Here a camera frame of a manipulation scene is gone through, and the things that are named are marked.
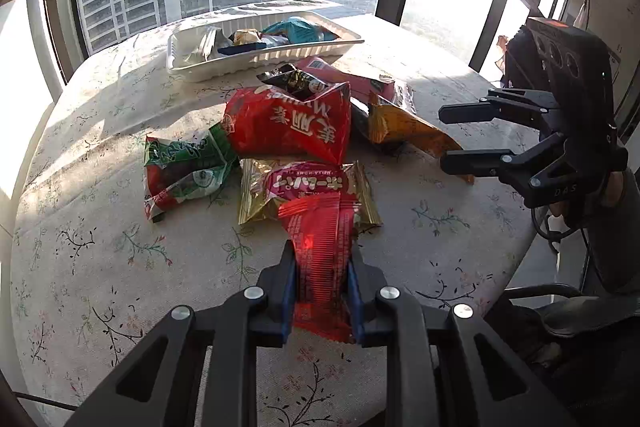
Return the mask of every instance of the plastic tray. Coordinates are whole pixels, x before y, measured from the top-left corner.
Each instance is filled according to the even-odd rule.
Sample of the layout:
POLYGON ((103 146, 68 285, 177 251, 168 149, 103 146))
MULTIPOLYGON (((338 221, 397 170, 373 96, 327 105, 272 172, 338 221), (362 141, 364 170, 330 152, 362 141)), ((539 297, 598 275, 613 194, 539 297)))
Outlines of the plastic tray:
POLYGON ((166 68, 168 73, 178 80, 184 82, 202 82, 209 80, 214 76, 233 73, 234 71, 248 70, 250 68, 259 68, 268 64, 278 64, 280 62, 294 62, 300 58, 310 55, 320 55, 328 57, 331 55, 342 55, 348 51, 354 44, 361 44, 364 39, 355 32, 336 24, 321 15, 309 11, 300 12, 278 12, 268 13, 264 15, 252 15, 246 17, 238 17, 223 21, 216 21, 188 28, 175 32, 169 37, 166 52, 166 68), (256 28, 261 30, 273 23, 288 19, 289 17, 298 16, 305 18, 310 22, 318 23, 329 31, 338 35, 335 41, 327 42, 308 42, 305 44, 289 44, 287 46, 277 46, 275 48, 267 48, 266 50, 256 50, 253 52, 232 55, 230 57, 214 58, 194 64, 193 66, 184 66, 174 68, 174 64, 180 63, 181 57, 186 57, 200 43, 202 36, 212 26, 222 28, 226 36, 236 30, 244 28, 256 28))

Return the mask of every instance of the gold wrapper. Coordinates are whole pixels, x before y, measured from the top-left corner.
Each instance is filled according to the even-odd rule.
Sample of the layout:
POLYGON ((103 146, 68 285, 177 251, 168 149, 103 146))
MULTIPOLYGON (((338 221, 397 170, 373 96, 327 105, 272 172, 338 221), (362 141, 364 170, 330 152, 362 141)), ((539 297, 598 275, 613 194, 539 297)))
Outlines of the gold wrapper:
POLYGON ((369 181, 359 162, 339 168, 289 158, 244 158, 240 160, 240 166, 242 182, 238 225, 260 219, 277 220, 278 208, 285 201, 334 190, 355 194, 358 198, 361 207, 356 214, 357 229, 382 225, 371 197, 369 181))
MULTIPOLYGON (((436 126, 376 93, 369 95, 369 140, 372 143, 407 141, 435 158, 446 151, 462 150, 458 142, 436 126)), ((474 182, 471 175, 460 177, 469 184, 474 182)))

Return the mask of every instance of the pink package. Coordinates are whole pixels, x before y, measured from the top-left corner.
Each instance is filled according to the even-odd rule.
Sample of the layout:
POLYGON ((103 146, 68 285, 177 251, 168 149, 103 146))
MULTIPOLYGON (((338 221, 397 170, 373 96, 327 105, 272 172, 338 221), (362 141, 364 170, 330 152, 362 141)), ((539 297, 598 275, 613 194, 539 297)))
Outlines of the pink package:
POLYGON ((362 103, 369 103, 370 92, 379 94, 387 100, 393 100, 396 94, 395 82, 391 77, 381 77, 379 80, 375 80, 374 78, 366 78, 357 74, 344 73, 327 64, 320 57, 303 58, 297 61, 294 66, 299 70, 305 71, 305 73, 312 74, 323 82, 330 84, 348 82, 351 85, 351 96, 362 103))

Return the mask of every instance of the tablecloth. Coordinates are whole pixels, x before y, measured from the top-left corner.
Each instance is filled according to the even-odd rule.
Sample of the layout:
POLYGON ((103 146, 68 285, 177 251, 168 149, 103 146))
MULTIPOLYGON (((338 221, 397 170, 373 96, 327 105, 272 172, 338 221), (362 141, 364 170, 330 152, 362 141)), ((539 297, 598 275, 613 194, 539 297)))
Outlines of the tablecloth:
MULTIPOLYGON (((182 204, 160 223, 143 213, 145 136, 188 139, 220 121, 234 90, 257 85, 264 70, 199 84, 167 76, 169 35, 225 16, 183 20, 93 55, 53 110, 20 200, 12 249, 14 334, 30 393, 81 403, 172 307, 221 304, 279 260, 287 238, 279 223, 237 225, 237 173, 219 193, 182 204)), ((491 87, 383 20, 337 22, 366 42, 334 65, 407 81, 418 114, 431 123, 438 124, 442 104, 476 101, 491 87)), ((532 130, 501 121, 440 126, 464 148, 520 152, 537 142, 532 130)), ((468 185, 447 176, 412 147, 389 157, 353 144, 348 159, 355 158, 366 166, 384 221, 358 238, 366 263, 422 302, 466 302, 484 312, 532 241, 522 199, 496 179, 468 185)), ((384 407, 385 369, 383 348, 294 330, 284 349, 258 350, 258 423, 359 425, 384 407)), ((53 426, 70 414, 39 407, 53 426)))

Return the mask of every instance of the silver screw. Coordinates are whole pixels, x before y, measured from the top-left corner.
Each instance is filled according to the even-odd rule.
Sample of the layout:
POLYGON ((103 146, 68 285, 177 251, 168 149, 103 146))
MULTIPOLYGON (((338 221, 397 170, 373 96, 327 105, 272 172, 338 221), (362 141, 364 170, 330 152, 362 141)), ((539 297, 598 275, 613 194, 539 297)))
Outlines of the silver screw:
POLYGON ((393 286, 384 286, 380 288, 380 296, 383 299, 397 299, 400 296, 400 290, 393 286))
POLYGON ((461 319, 470 319, 474 314, 473 308, 468 304, 456 304, 453 306, 453 312, 461 319))
POLYGON ((177 321, 184 320, 189 315, 191 315, 191 310, 188 309, 187 306, 176 306, 173 310, 171 310, 171 318, 177 321))
POLYGON ((264 290, 260 288, 260 286, 249 286, 249 288, 244 290, 244 296, 247 299, 259 299, 264 295, 264 290))

